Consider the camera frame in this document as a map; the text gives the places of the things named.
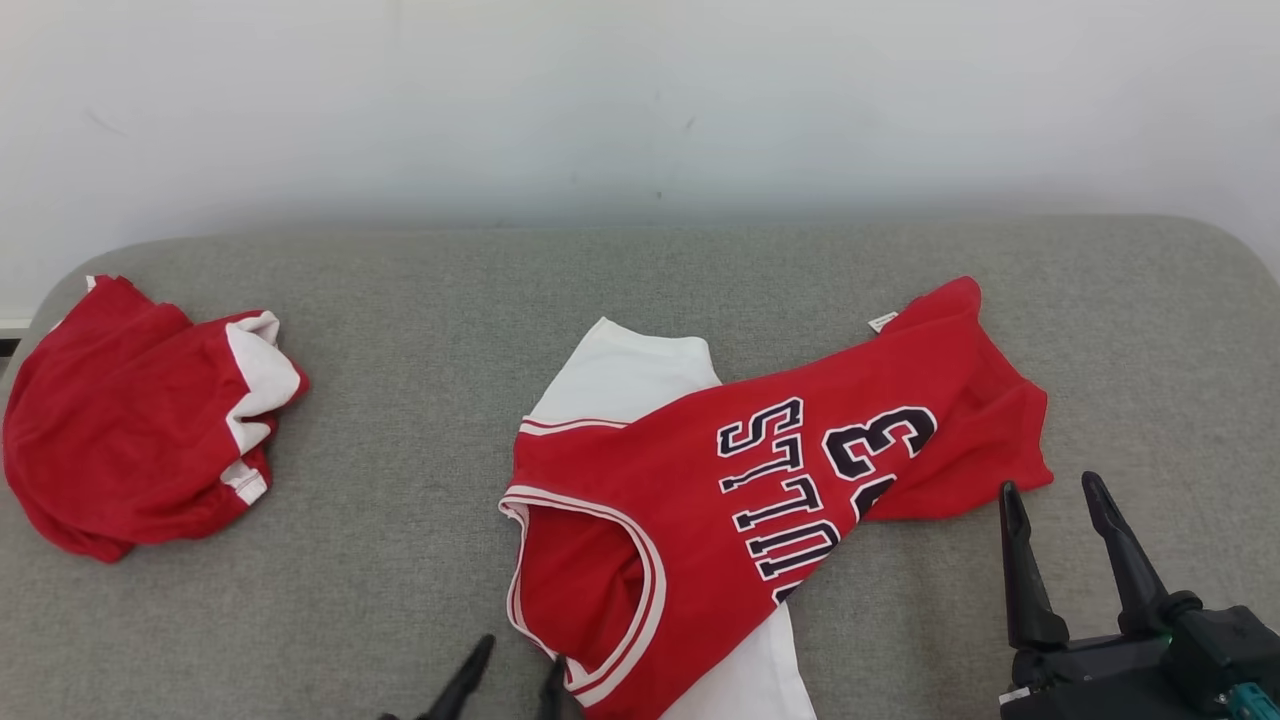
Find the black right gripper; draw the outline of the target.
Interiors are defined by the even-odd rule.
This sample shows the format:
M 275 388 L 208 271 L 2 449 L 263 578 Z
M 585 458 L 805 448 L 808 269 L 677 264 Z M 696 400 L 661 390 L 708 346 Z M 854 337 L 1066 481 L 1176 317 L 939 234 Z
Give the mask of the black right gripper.
M 1082 474 L 1094 532 L 1102 538 L 1121 611 L 1121 635 L 1070 641 L 1051 607 L 1030 547 L 1030 520 L 1018 487 L 1000 489 L 1007 639 L 1012 683 L 1002 719 L 1220 719 L 1225 706 L 1226 638 L 1219 630 L 1170 633 L 1169 597 L 1158 573 L 1102 477 Z

